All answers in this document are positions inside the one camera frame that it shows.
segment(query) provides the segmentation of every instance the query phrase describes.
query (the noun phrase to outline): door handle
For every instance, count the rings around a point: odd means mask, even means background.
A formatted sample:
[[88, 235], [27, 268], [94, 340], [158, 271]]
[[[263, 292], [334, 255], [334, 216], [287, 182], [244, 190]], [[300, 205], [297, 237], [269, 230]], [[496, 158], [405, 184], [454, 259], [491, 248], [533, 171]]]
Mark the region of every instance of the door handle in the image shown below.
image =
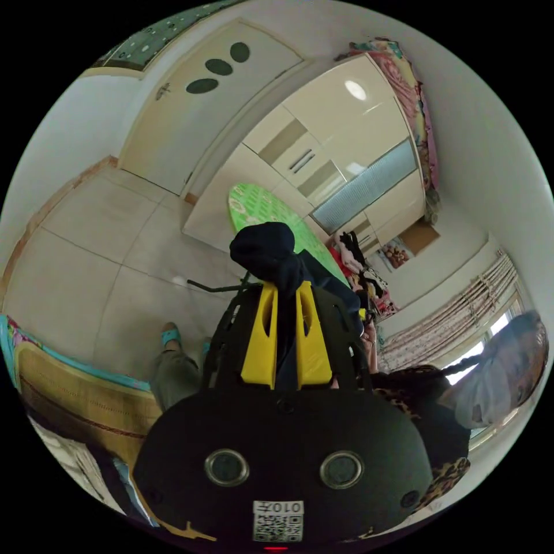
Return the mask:
[[171, 92], [169, 90], [169, 86], [170, 86], [171, 83], [165, 83], [165, 85], [162, 85], [157, 93], [156, 93], [156, 101], [158, 101], [166, 92]]
[[314, 152], [310, 148], [307, 152], [304, 152], [293, 164], [289, 166], [289, 170], [294, 174], [298, 173], [310, 160], [315, 158]]

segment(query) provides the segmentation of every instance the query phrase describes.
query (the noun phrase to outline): bamboo mat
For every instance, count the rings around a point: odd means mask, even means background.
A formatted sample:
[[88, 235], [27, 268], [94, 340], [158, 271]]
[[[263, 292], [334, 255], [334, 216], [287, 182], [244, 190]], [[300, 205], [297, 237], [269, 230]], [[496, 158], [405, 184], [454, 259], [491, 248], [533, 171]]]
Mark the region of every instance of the bamboo mat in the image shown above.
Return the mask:
[[56, 360], [31, 342], [14, 351], [27, 404], [75, 440], [105, 448], [130, 467], [161, 415], [150, 392], [110, 383]]

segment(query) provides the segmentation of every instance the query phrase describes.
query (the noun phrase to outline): white door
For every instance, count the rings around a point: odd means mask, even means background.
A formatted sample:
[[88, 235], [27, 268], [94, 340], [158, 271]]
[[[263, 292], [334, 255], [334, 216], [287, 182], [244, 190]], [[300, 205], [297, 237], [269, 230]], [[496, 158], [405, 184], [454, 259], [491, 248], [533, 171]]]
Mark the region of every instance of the white door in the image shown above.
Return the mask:
[[258, 92], [302, 61], [244, 23], [216, 32], [167, 79], [134, 130], [122, 168], [175, 194]]

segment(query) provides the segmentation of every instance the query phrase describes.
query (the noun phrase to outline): wardrobe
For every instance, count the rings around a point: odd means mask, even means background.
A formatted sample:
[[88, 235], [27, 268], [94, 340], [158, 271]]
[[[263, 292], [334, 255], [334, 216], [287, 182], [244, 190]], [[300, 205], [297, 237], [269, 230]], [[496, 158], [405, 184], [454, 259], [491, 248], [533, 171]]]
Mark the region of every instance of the wardrobe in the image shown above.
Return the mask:
[[366, 257], [425, 208], [410, 126], [367, 54], [338, 63], [264, 117], [200, 196], [184, 233], [229, 251], [227, 195], [238, 182], [272, 192], [324, 242], [355, 231]]

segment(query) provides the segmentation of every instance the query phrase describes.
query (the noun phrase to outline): picture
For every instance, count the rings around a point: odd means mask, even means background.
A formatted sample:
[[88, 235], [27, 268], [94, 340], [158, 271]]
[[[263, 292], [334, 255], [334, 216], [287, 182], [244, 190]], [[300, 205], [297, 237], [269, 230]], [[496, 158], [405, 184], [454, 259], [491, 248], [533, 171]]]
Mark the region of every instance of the picture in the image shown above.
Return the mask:
[[398, 269], [414, 257], [411, 250], [398, 237], [385, 244], [385, 246], [378, 251], [378, 254], [389, 271]]

